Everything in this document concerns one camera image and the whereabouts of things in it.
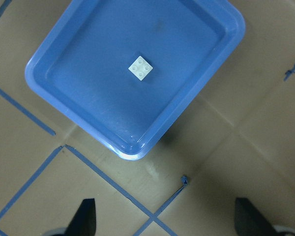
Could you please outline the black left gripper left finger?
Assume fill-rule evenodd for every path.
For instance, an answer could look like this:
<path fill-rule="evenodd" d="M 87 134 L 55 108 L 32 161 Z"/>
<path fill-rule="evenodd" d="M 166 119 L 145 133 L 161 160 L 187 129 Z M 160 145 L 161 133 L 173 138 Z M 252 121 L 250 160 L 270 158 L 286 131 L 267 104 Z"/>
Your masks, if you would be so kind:
<path fill-rule="evenodd" d="M 84 199 L 64 232 L 64 236 L 94 236 L 96 233 L 95 199 Z"/>

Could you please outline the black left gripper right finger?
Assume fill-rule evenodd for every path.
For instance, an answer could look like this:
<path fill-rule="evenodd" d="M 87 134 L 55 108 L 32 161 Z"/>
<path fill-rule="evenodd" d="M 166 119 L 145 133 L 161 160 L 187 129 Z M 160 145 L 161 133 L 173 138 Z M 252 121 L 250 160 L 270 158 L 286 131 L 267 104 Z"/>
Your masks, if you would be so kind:
<path fill-rule="evenodd" d="M 235 200 L 235 231 L 238 236 L 277 236 L 278 233 L 247 198 Z"/>

